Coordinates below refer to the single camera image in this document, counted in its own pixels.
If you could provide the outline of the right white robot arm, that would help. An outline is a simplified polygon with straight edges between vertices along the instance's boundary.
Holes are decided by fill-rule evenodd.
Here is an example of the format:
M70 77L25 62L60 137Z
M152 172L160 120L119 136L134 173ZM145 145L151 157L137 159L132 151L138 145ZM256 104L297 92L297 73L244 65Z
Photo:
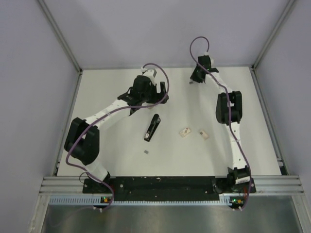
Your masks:
M190 77L196 83L212 81L217 88L215 116L218 123L224 126L228 134L231 153L227 182L230 186L248 183L250 181L249 163L245 158L240 137L242 119L242 93L234 91L220 77L219 70L213 67L213 60L208 52L199 56L196 67Z

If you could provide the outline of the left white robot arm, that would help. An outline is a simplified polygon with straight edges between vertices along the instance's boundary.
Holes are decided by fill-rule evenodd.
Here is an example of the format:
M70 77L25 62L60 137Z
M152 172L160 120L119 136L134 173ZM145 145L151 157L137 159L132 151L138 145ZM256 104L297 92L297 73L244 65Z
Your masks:
M133 115L143 104L165 104L168 97L169 83L160 82L160 92L150 75L138 75L125 93L105 109L85 119L75 118L70 125L64 150L68 156L79 160L83 165L75 165L66 159L66 163L86 172L91 179L101 183L108 179L109 172L99 160L100 132L109 129L125 117Z

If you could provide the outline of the black stapler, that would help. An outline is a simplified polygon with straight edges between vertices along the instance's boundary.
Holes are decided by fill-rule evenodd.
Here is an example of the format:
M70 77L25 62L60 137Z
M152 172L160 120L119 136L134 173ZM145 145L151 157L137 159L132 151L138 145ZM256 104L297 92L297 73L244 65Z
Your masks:
M151 123L145 133L145 136L144 136L144 140L147 141L147 142L150 142L151 138L153 137L157 127L159 126L161 122L161 119L160 119L160 116L159 114L154 114L152 120L151 120Z

